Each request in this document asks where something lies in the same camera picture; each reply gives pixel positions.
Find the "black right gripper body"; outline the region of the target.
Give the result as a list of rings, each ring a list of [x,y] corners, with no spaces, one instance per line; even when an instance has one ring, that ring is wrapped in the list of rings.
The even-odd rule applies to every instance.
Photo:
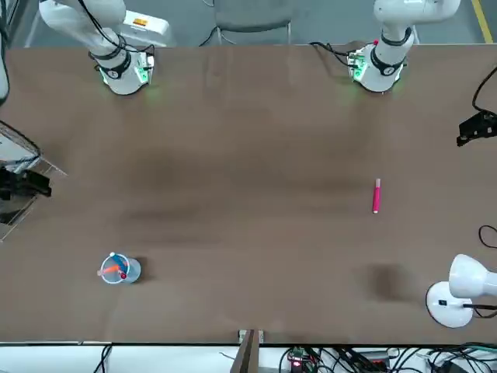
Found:
[[[11,200],[12,197],[28,197],[23,182],[26,179],[26,170],[14,173],[4,166],[1,167],[1,199]]]

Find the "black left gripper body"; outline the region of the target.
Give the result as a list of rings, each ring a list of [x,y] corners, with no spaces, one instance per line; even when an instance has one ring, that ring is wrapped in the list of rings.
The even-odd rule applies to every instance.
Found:
[[[481,111],[481,120],[484,130],[481,133],[482,137],[495,137],[497,131],[497,117],[491,111]]]

